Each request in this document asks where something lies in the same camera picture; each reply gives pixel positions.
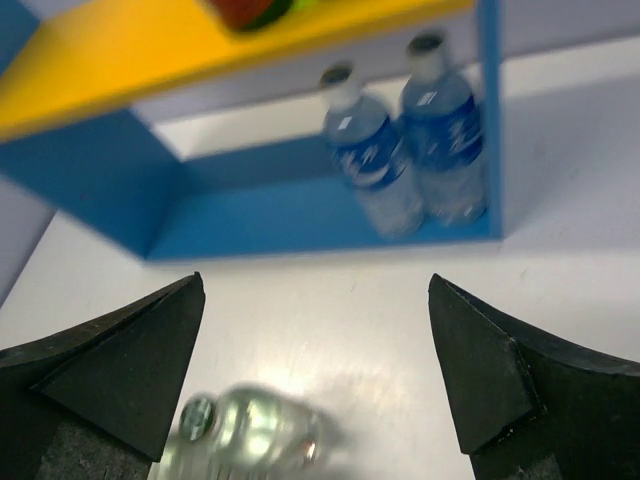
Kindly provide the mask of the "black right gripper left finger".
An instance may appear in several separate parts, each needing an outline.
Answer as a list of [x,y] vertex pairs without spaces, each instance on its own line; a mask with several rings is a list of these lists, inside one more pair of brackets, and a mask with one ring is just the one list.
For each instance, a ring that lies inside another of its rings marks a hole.
[[171,429],[204,306],[193,273],[2,350],[2,478],[147,478]]

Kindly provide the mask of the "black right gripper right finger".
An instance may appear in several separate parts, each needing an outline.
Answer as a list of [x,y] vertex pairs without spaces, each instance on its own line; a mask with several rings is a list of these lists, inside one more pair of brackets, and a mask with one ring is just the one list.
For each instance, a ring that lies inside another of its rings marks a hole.
[[477,479],[636,479],[639,365],[499,311],[438,274],[429,315]]

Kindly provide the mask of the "clear glass bottle green cap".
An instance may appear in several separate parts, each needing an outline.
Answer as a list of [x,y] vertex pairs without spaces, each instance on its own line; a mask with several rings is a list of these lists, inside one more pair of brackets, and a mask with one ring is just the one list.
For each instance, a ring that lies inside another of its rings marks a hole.
[[150,479],[294,479],[322,468],[327,418],[308,402],[241,384],[184,404]]

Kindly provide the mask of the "green Perrier glass bottle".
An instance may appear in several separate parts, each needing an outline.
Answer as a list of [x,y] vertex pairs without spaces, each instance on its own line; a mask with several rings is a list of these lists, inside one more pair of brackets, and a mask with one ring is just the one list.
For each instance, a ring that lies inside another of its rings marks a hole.
[[320,4],[307,0],[205,0],[202,4],[233,32],[252,32]]

